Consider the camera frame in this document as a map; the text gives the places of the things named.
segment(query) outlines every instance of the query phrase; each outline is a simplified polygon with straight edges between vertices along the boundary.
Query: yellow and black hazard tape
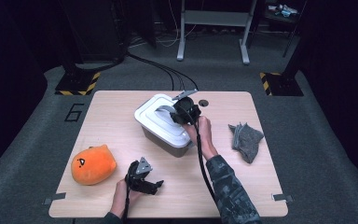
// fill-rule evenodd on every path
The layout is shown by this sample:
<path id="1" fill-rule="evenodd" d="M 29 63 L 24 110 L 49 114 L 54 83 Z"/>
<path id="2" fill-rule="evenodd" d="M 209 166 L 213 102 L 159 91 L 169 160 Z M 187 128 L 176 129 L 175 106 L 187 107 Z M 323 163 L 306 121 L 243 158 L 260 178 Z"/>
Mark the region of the yellow and black hazard tape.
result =
<path id="1" fill-rule="evenodd" d="M 97 73 L 92 77 L 91 83 L 89 84 L 86 91 L 56 91 L 55 94 L 57 95 L 90 95 L 92 90 L 94 90 L 95 85 L 97 83 L 98 78 L 100 77 L 101 73 Z"/>
<path id="2" fill-rule="evenodd" d="M 263 83 L 264 91 L 266 92 L 266 95 L 272 95 L 271 87 L 269 85 L 269 82 L 267 81 L 267 74 L 274 75 L 274 76 L 280 76 L 280 73 L 260 73 L 261 82 Z"/>

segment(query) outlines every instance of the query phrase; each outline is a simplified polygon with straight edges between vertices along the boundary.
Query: light wood surface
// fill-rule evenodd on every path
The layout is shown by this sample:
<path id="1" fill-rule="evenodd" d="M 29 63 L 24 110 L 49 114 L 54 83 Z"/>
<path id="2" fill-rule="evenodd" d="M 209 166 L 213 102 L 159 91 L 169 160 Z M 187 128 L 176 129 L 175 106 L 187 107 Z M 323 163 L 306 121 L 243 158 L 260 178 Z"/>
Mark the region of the light wood surface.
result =
<path id="1" fill-rule="evenodd" d="M 179 91 L 97 91 L 79 132 L 57 193 L 66 192 L 65 199 L 53 201 L 52 217 L 103 217 L 109 211 L 118 180 L 122 179 L 133 161 L 145 157 L 153 167 L 149 182 L 164 180 L 156 195 L 145 195 L 131 206 L 129 217 L 219 217 L 218 210 L 203 181 L 197 149 L 192 147 L 185 156 L 175 158 L 147 139 L 134 112 L 155 94 L 171 97 Z M 266 138 L 259 143 L 252 164 L 231 148 L 233 134 L 228 124 L 248 123 L 262 132 L 252 96 L 239 91 L 199 91 L 190 96 L 202 115 L 212 122 L 213 143 L 218 152 L 235 170 L 261 217 L 283 217 L 285 202 L 275 202 L 271 194 L 281 194 L 281 185 L 269 154 Z M 107 144 L 117 169 L 103 182 L 81 186 L 71 175 L 71 162 L 80 151 Z"/>

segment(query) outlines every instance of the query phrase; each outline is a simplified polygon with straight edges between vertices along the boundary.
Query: person's left hand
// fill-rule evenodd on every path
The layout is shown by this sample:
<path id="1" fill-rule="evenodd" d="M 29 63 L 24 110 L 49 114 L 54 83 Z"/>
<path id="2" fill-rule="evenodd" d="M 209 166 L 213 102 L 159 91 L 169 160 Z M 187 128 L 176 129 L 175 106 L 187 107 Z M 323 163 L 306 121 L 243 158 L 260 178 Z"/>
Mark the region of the person's left hand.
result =
<path id="1" fill-rule="evenodd" d="M 139 191 L 130 191 L 130 205 L 134 204 L 137 199 L 143 195 Z M 113 196 L 113 203 L 110 209 L 110 212 L 115 214 L 117 217 L 122 218 L 124 209 L 126 207 L 126 197 L 127 197 L 127 183 L 124 179 L 121 179 L 116 184 L 115 195 Z"/>

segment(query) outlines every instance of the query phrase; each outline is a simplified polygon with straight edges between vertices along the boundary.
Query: sleeve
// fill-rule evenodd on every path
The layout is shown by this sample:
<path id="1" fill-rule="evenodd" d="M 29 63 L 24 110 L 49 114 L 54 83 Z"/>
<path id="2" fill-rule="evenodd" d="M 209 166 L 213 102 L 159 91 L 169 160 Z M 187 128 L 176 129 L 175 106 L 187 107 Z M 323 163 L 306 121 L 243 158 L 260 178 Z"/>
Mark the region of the sleeve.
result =
<path id="1" fill-rule="evenodd" d="M 206 162 L 213 183 L 217 209 L 224 224 L 261 223 L 255 206 L 243 188 L 234 170 L 221 155 L 214 156 Z"/>
<path id="2" fill-rule="evenodd" d="M 113 214 L 111 212 L 108 212 L 104 216 L 104 218 L 103 218 L 103 220 L 101 222 L 101 224 L 122 224 L 122 223 L 123 222 L 121 221 L 121 219 L 118 218 L 115 214 Z"/>

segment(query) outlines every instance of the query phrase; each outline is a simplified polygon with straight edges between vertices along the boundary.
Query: person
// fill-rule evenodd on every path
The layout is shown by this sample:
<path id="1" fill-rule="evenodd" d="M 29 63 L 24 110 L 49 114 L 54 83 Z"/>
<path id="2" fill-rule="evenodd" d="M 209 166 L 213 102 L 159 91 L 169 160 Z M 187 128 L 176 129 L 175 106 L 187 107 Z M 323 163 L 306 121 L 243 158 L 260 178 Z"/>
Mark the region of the person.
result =
<path id="1" fill-rule="evenodd" d="M 250 200 L 234 170 L 228 165 L 213 145 L 211 121 L 205 116 L 198 119 L 202 156 L 206 160 L 206 167 L 213 183 L 213 191 L 217 209 L 222 223 L 259 224 L 260 215 Z M 184 124 L 193 143 L 197 143 L 197 132 L 193 125 Z M 130 191 L 130 205 L 143 193 Z M 121 224 L 127 196 L 125 180 L 117 182 L 110 212 L 103 218 L 103 223 Z"/>

